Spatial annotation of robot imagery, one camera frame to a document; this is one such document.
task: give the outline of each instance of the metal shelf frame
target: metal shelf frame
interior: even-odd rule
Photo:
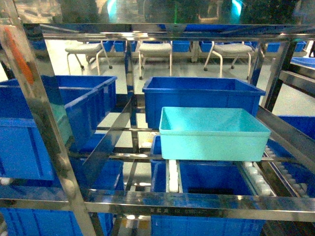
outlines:
[[[58,188],[33,187],[32,192],[37,197],[29,196],[25,187],[7,188],[6,194],[0,196],[0,207],[71,210],[85,236],[103,235],[95,212],[110,212],[118,215],[177,215],[206,216],[241,219],[266,219],[282,221],[315,222],[315,199],[298,197],[260,197],[260,196],[230,196],[230,195],[199,195],[184,193],[147,193],[132,192],[132,176],[139,161],[159,159],[160,156],[144,154],[139,148],[138,132],[151,132],[151,129],[137,127],[136,113],[143,112],[143,97],[134,94],[134,75],[132,65],[132,40],[216,40],[220,41],[259,41],[255,51],[255,60],[249,78],[249,83],[256,85],[266,53],[266,42],[281,42],[277,54],[276,66],[273,68],[267,86],[267,96],[263,107],[259,108],[257,118],[272,130],[272,138],[292,153],[297,161],[307,166],[315,173],[315,141],[294,129],[289,124],[271,113],[281,85],[286,83],[308,94],[314,95],[314,74],[300,67],[290,65],[297,41],[314,40],[314,26],[292,25],[288,28],[275,30],[275,26],[249,25],[235,31],[221,33],[184,32],[181,24],[168,24],[166,30],[160,30],[157,24],[47,24],[35,18],[33,22],[23,23],[19,9],[12,0],[0,3],[5,17],[0,19],[0,42],[8,57],[22,92],[34,117],[37,126],[44,124],[45,129],[39,129],[49,152],[52,164],[63,187],[63,194],[57,194]],[[92,153],[87,154],[83,165],[87,175],[86,186],[79,186],[68,157],[68,140],[63,140],[52,105],[62,104],[58,87],[52,95],[47,92],[42,82],[43,76],[49,76],[56,82],[47,48],[35,50],[30,45],[34,39],[70,39],[70,40],[127,40],[124,52],[127,95],[118,95],[118,106],[122,112],[108,129],[107,134],[99,142]],[[131,128],[126,128],[128,121]],[[128,152],[115,150],[115,145],[123,131],[132,135],[132,149]],[[126,191],[100,191],[90,189],[106,160],[119,158],[132,161],[130,179]],[[265,162],[287,161],[285,157],[268,158]]]

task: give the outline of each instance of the stainless steel rack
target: stainless steel rack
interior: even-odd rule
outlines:
[[[57,195],[59,189],[52,188],[50,192],[46,193],[45,198],[34,198],[27,195],[24,187],[19,186],[14,191],[9,191],[7,196],[0,196],[0,207],[71,210],[75,214],[82,233],[87,236],[102,235],[98,218],[89,212],[111,212],[118,215],[156,214],[275,221],[315,221],[315,199],[293,197],[289,194],[283,196],[279,194],[279,191],[275,191],[276,197],[201,196],[184,193],[129,191],[137,163],[157,158],[157,156],[144,154],[143,152],[148,150],[139,148],[137,132],[151,132],[151,129],[139,129],[136,124],[136,113],[143,112],[145,107],[144,97],[134,94],[131,40],[257,40],[256,57],[249,78],[249,83],[253,85],[257,84],[264,62],[265,43],[280,41],[280,50],[267,86],[267,96],[263,100],[263,107],[259,108],[257,118],[272,130],[271,138],[293,154],[297,162],[304,164],[315,173],[315,141],[271,113],[283,83],[308,95],[315,96],[314,71],[310,68],[290,64],[296,43],[302,40],[315,39],[314,13],[305,7],[305,4],[311,4],[310,1],[300,1],[302,3],[299,7],[296,6],[295,10],[289,14],[281,15],[282,13],[278,12],[277,14],[280,15],[277,18],[269,17],[272,14],[267,4],[264,6],[267,10],[255,9],[256,12],[261,11],[257,18],[251,17],[253,12],[250,12],[249,8],[245,8],[242,11],[244,13],[240,15],[236,23],[231,16],[225,14],[226,9],[223,9],[219,17],[212,21],[212,24],[216,24],[216,26],[238,24],[237,28],[233,30],[228,28],[208,30],[202,29],[203,25],[195,25],[197,29],[190,31],[185,30],[188,24],[200,23],[199,18],[196,17],[198,12],[195,10],[192,11],[192,17],[176,24],[173,18],[167,17],[168,11],[166,10],[162,11],[159,17],[152,11],[149,18],[146,15],[142,18],[137,15],[121,18],[117,15],[125,14],[125,10],[122,9],[117,10],[116,16],[111,19],[105,16],[103,12],[93,12],[86,8],[87,1],[83,0],[75,1],[72,6],[73,9],[69,7],[67,1],[61,0],[58,3],[52,1],[53,4],[48,5],[45,12],[39,11],[35,2],[27,0],[15,1],[15,3],[12,0],[0,2],[0,14],[2,16],[0,18],[0,42],[19,81],[31,113],[34,117],[39,118],[35,119],[37,125],[41,122],[45,126],[44,129],[40,129],[41,136],[62,184],[64,194],[62,196]],[[301,19],[301,13],[304,13],[306,17]],[[281,18],[285,24],[279,24],[278,18]],[[117,109],[121,110],[120,115],[95,150],[88,153],[88,159],[83,166],[85,171],[89,173],[87,186],[79,186],[76,180],[67,150],[71,138],[62,139],[63,130],[58,128],[56,122],[56,118],[60,114],[54,114],[51,107],[52,101],[56,104],[62,104],[59,89],[58,87],[54,88],[54,99],[52,99],[50,93],[46,92],[41,79],[42,76],[49,76],[52,81],[56,81],[47,48],[35,50],[30,47],[32,41],[44,38],[81,41],[127,40],[126,51],[124,52],[127,95],[118,94]],[[62,115],[66,117],[65,110],[63,110]],[[131,121],[131,128],[127,131],[132,134],[132,149],[121,148],[117,151],[115,145],[122,132],[126,131],[125,126],[129,120]],[[100,168],[109,157],[133,162],[126,191],[90,189],[91,183],[97,178]],[[274,167],[273,162],[287,161],[287,159],[285,157],[276,159],[264,157],[263,160],[264,162],[259,163],[259,166],[266,173],[267,180],[273,182],[274,178],[270,177],[271,174],[268,170]],[[192,202],[194,202],[195,207],[187,207]]]

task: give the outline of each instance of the gray floor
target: gray floor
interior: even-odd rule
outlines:
[[[49,40],[46,42],[53,64],[53,68],[56,75],[67,75],[68,68],[66,63],[66,52],[64,51],[66,46],[79,44],[76,41],[58,41]],[[81,62],[85,66],[84,70],[80,69],[78,62],[76,61],[74,55],[70,56],[70,68],[72,75],[96,75],[96,63],[88,64],[85,60],[84,55],[78,55]],[[168,76],[168,60],[167,59],[148,59],[144,68],[143,77],[144,80],[139,80],[139,67],[135,60],[134,65],[134,78],[135,78],[135,93],[141,94],[142,87],[145,81],[151,76]],[[101,59],[101,72],[103,75],[116,75],[118,77],[116,81],[117,93],[126,94],[126,79],[125,79],[125,68],[124,61],[121,58],[111,59],[113,64],[113,69],[108,69],[105,59]],[[261,76],[258,81],[257,87],[265,90],[267,82],[270,76],[271,61],[269,59],[265,60],[265,64],[261,71]],[[174,59],[173,61],[173,76],[189,76],[189,77],[218,77],[220,66],[218,61],[210,60],[208,65],[208,71],[203,70],[203,63],[196,62],[191,63],[187,59]],[[236,63],[235,69],[230,69],[230,64],[226,63],[223,65],[223,76],[226,78],[238,78],[246,79],[247,76],[247,63],[245,61],[239,61]],[[0,81],[5,80],[5,74],[0,68]],[[305,95],[297,90],[294,90],[286,85],[280,92],[279,98],[276,102],[274,108],[274,114],[276,115],[309,115],[315,116],[315,99],[308,95]],[[117,117],[117,113],[109,114],[104,121],[99,126],[110,127]],[[144,114],[137,114],[137,124],[138,127],[147,127],[145,122]],[[142,145],[144,142],[151,142],[155,133],[139,133],[139,143]],[[131,147],[131,133],[124,132],[121,136],[117,147]],[[124,165],[124,177],[125,182],[127,181],[129,172],[131,169],[130,163],[125,163]],[[139,184],[141,182],[150,183],[151,182],[151,168],[150,164],[138,164],[135,178],[133,180],[134,184]],[[129,235],[131,229],[121,228],[120,235]],[[141,231],[138,231],[139,235],[150,235],[150,227],[143,227]]]

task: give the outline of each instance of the stacked blue bin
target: stacked blue bin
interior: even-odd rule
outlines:
[[[291,63],[315,68],[315,58],[292,58]]]
[[[258,42],[252,42],[252,46],[256,48]],[[306,46],[306,42],[298,42],[295,47],[295,52],[300,53]],[[268,43],[266,52],[268,53],[277,53],[280,47],[280,43]]]
[[[255,86],[237,79],[151,77],[143,92],[146,122],[158,129],[162,107],[243,108],[256,116],[260,96]]]
[[[173,41],[173,52],[174,53],[185,53],[189,51],[190,42],[183,40]]]
[[[51,187],[59,187],[59,184],[53,181],[46,181],[45,185],[46,187],[43,187],[43,182],[33,181],[31,186],[41,186],[47,191],[50,191]],[[123,190],[123,162],[107,161],[92,188]],[[6,187],[0,187],[0,195],[5,189]],[[6,221],[9,236],[82,236],[71,211],[0,208],[0,212]],[[113,228],[113,214],[98,213],[98,217],[104,235],[110,236]]]
[[[114,42],[115,51],[116,52],[124,52],[126,48],[126,41],[115,41]],[[131,42],[131,51],[135,52],[137,47],[137,42],[132,41]]]
[[[311,139],[315,140],[315,117],[311,116],[279,116],[285,122],[289,123],[296,129],[300,130]],[[286,156],[294,158],[288,151],[280,146],[275,141],[269,140],[269,148],[276,154],[276,156]],[[288,173],[297,183],[305,183],[307,185],[306,194],[315,198],[315,175],[309,171],[302,164],[297,163],[282,163]]]
[[[78,150],[116,105],[117,77],[57,76]],[[0,83],[0,177],[53,180],[50,158],[16,80]]]
[[[161,154],[159,136],[155,136],[151,154]],[[165,192],[165,161],[151,161],[152,192]],[[251,195],[237,167],[231,162],[181,161],[184,193]],[[264,220],[208,217],[159,216],[151,217],[153,236],[259,236]]]

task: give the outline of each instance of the blue plastic bin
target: blue plastic bin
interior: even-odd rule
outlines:
[[[315,68],[315,58],[292,58],[291,63]]]
[[[152,192],[165,192],[165,163],[155,165]],[[238,169],[231,163],[180,163],[184,193],[251,195]],[[264,220],[184,216],[151,217],[152,236],[259,236]]]
[[[107,161],[93,188],[123,190],[122,179],[123,162]],[[0,212],[8,226],[9,236],[82,236],[71,211],[0,208]],[[113,214],[98,213],[98,217],[104,235],[110,236]]]
[[[116,52],[123,52],[123,51],[125,51],[125,48],[126,48],[126,41],[115,41],[114,42],[114,46],[115,46],[115,51]],[[137,47],[137,42],[136,41],[132,41],[131,42],[131,51],[135,52],[136,51],[136,47]]]
[[[279,116],[285,122],[297,128],[301,132],[308,135],[310,138],[315,139],[315,117],[308,116]],[[294,158],[288,151],[280,146],[275,141],[269,140],[267,144],[270,149],[277,156],[286,156]],[[306,167],[297,163],[283,163],[289,174],[296,180],[297,183],[306,183],[306,194],[315,198],[315,175],[310,172]]]
[[[306,42],[298,42],[295,47],[295,52],[300,53],[303,51],[304,47],[306,46]],[[277,53],[280,47],[280,43],[268,43],[267,52],[269,53]]]
[[[60,76],[58,80],[75,137],[72,148],[79,149],[115,106],[116,77]],[[75,88],[69,88],[71,82]],[[47,150],[17,85],[16,80],[0,83],[0,176],[53,180]]]
[[[158,129],[162,107],[243,108],[256,116],[260,96],[255,86],[238,79],[151,77],[143,92],[146,122]]]
[[[185,53],[189,51],[190,41],[175,40],[173,41],[173,52]]]
[[[163,159],[260,161],[271,131],[240,108],[163,107]]]

